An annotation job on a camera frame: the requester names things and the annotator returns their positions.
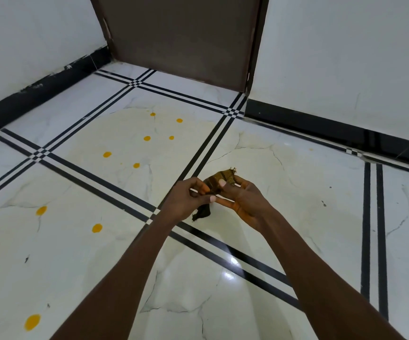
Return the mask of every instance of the yellow spot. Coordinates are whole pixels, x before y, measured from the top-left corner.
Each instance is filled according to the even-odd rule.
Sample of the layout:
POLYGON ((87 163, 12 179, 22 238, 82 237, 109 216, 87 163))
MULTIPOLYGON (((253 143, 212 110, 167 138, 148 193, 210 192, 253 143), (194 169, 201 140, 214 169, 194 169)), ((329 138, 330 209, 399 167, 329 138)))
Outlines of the yellow spot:
POLYGON ((102 224, 100 224, 100 223, 94 224, 94 226, 92 228, 93 233, 99 233, 101 230, 102 230, 102 224))
POLYGON ((47 210, 47 206, 41 206, 37 211, 36 211, 36 215, 37 216, 42 216, 44 214, 44 212, 46 212, 47 210))
POLYGON ((36 327, 41 321, 41 315, 39 314, 34 314, 31 315, 26 321, 25 321, 25 329, 27 332, 31 331, 34 327, 36 327))

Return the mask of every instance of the marble floor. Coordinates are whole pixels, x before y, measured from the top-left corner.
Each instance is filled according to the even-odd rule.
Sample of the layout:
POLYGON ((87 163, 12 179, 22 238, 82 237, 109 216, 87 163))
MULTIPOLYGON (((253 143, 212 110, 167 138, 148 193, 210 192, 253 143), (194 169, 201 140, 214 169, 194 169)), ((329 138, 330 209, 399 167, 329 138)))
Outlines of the marble floor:
MULTIPOLYGON (((409 339, 409 171, 245 102, 113 62, 0 130, 0 339, 49 339, 177 180, 230 167, 409 339)), ((266 241, 215 204, 173 229, 129 338, 316 336, 266 241)))

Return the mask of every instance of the white wall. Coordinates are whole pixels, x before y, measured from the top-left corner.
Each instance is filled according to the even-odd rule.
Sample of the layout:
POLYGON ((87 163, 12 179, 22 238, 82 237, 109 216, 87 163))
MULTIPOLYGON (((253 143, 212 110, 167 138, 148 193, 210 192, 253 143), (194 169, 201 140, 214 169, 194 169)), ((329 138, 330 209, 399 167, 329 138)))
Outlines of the white wall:
POLYGON ((0 100, 105 44, 90 0, 0 0, 0 100))
POLYGON ((269 0, 249 98, 409 139, 409 0, 269 0))

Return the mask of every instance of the brown door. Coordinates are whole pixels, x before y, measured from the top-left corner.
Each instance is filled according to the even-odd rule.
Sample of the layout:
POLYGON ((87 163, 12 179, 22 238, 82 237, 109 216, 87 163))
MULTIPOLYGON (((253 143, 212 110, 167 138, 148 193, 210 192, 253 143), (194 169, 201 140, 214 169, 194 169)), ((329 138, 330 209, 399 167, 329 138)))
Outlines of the brown door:
POLYGON ((244 91, 259 0, 92 1, 120 61, 244 91))

